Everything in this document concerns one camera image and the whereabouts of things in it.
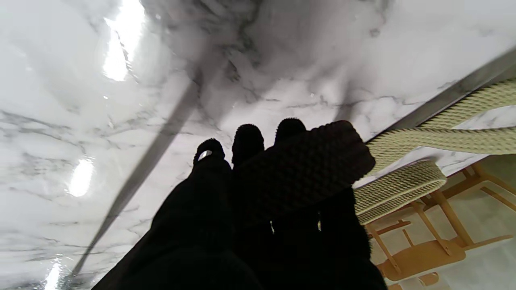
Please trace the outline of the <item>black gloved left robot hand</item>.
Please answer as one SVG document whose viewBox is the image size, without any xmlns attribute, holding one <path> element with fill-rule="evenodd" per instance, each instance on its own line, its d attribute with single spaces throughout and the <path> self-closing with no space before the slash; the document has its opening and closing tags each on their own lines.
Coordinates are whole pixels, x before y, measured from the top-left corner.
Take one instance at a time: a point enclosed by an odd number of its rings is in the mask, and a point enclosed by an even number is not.
<svg viewBox="0 0 516 290">
<path fill-rule="evenodd" d="M 385 290 L 352 185 L 375 159 L 348 121 L 297 118 L 265 148 L 238 127 L 197 148 L 189 176 L 95 290 Z"/>
</svg>

